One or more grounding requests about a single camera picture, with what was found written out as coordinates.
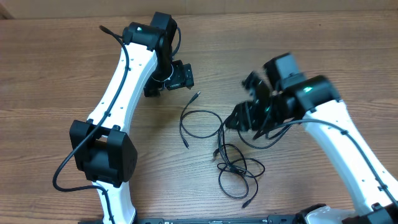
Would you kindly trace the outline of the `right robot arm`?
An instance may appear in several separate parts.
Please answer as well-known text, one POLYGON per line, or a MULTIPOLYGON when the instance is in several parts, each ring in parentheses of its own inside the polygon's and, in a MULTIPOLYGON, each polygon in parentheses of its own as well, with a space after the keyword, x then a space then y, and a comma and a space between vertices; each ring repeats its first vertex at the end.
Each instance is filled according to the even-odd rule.
POLYGON ((291 223, 397 223, 397 179, 381 164, 354 125, 338 90, 323 75, 307 78, 290 53, 243 80, 251 101, 235 106, 225 126, 255 131, 254 138, 300 124, 323 149, 342 179, 354 210, 317 204, 296 213, 291 223))

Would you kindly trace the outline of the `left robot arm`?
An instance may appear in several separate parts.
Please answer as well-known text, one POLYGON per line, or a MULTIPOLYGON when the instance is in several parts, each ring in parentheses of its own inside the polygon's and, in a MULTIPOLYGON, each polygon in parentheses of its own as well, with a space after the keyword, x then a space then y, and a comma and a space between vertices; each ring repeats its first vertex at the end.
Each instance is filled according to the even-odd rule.
POLYGON ((149 25, 132 22, 125 27, 115 37, 121 55, 102 99, 86 121, 75 120, 71 125, 76 167, 100 197, 103 217, 99 223, 136 221, 129 180, 137 151, 129 131, 140 97, 194 86, 191 65, 173 59, 178 49, 172 42, 179 34, 177 22, 162 12, 156 12, 149 25))

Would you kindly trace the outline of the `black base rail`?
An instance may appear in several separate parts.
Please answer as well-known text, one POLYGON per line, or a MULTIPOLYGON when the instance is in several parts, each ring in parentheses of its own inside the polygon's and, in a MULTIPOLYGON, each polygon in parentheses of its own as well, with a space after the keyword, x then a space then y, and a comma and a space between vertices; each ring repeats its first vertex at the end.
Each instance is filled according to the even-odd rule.
POLYGON ((304 218, 298 215, 268 215, 257 218, 194 218, 163 219, 135 218, 132 224, 305 224, 304 218))

